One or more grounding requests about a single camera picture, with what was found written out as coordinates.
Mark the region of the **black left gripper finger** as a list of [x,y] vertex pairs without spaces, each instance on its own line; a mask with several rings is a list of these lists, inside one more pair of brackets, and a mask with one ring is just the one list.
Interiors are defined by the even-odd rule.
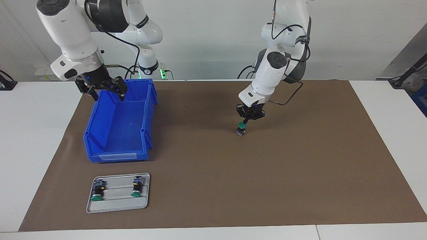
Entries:
[[242,119],[238,124],[247,124],[248,109],[247,105],[237,105],[237,113]]
[[249,121],[255,121],[258,120],[260,118],[265,117],[265,112],[264,111],[258,111],[258,112],[252,112],[248,117],[247,117],[247,123]]

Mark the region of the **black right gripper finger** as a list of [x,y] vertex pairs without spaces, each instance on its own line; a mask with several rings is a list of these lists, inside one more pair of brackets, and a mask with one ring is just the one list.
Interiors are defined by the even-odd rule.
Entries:
[[111,78],[107,82],[108,88],[107,91],[110,91],[116,94],[119,97],[120,101],[125,100],[125,95],[127,94],[128,87],[121,76],[116,78]]
[[87,94],[91,96],[94,101],[98,101],[99,97],[93,85],[87,86],[86,82],[79,76],[76,78],[75,83],[80,93]]

